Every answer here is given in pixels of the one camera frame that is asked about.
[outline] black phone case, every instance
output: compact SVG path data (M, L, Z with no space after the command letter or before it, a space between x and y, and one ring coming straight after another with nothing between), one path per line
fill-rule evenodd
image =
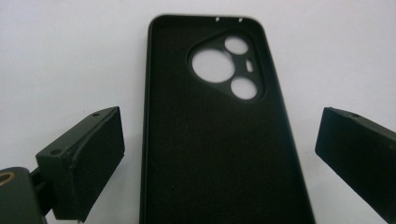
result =
M231 55L233 77L209 83L192 55L249 46ZM245 59L254 72L247 73ZM233 95L236 76L257 84ZM148 31L140 223L315 223L276 71L252 19L161 16Z

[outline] white background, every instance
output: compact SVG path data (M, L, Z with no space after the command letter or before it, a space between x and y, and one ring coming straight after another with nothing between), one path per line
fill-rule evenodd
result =
M92 112L119 105L125 157L86 223L137 223L147 30L163 13L259 21L317 223L385 223L314 148L325 106L396 130L394 0L0 0L0 169L33 171L39 150ZM51 212L47 219L76 223Z

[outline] white surface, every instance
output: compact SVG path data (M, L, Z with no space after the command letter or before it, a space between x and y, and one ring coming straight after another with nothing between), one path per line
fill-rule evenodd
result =
M385 223L314 153L333 106L396 130L396 2L0 0L0 169L91 112L119 105L125 158L86 223L137 223L147 29L163 13L242 15L264 27L316 221ZM50 212L49 223L56 221Z

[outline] phone case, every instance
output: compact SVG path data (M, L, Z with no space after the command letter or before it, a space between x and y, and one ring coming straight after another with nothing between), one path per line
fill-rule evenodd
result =
M233 53L227 38L247 50ZM234 71L208 82L207 49ZM256 94L237 97L238 78ZM315 223L262 27L249 18L165 15L148 30L140 223Z

